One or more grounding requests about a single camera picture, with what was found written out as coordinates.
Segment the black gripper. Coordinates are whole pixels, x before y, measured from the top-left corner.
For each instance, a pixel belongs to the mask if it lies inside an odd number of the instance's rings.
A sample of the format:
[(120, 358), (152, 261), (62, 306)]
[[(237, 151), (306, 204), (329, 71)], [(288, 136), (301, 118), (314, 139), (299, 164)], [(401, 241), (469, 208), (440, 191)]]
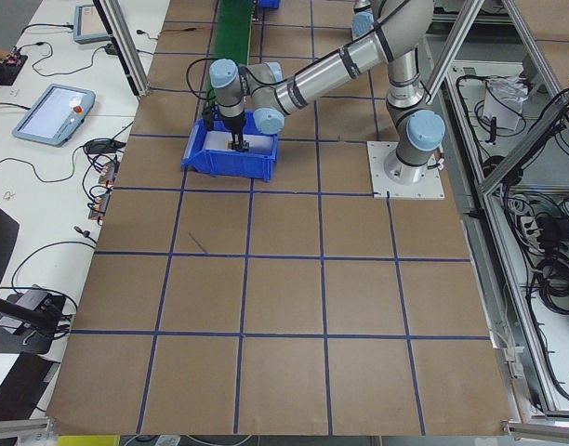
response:
[(222, 123), (231, 132), (232, 141), (246, 141), (243, 132), (246, 123), (244, 111), (233, 117), (223, 116)]

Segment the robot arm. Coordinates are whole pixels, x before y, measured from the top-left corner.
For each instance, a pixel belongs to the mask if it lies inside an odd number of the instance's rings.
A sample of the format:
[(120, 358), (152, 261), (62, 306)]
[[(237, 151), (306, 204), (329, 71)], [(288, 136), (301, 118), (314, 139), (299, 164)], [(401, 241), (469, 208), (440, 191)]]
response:
[(418, 183), (431, 154), (441, 145), (443, 119), (424, 104), (417, 43), (430, 27), (434, 4), (427, 0), (372, 1), (355, 14), (354, 40), (283, 78), (277, 63), (240, 65), (217, 59), (209, 68), (218, 114), (232, 134), (231, 147), (246, 151), (245, 98), (254, 104), (256, 128), (275, 135), (285, 117), (359, 78), (378, 64), (388, 67), (387, 108), (399, 135), (384, 162), (387, 177), (402, 185)]

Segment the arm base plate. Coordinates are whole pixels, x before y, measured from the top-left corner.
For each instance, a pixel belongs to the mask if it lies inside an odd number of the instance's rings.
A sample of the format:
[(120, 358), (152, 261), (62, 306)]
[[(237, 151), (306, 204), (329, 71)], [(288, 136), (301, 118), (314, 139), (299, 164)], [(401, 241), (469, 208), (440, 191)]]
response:
[(372, 195), (377, 199), (443, 200), (445, 194), (435, 156), (421, 166), (403, 164), (396, 153), (395, 141), (368, 141)]

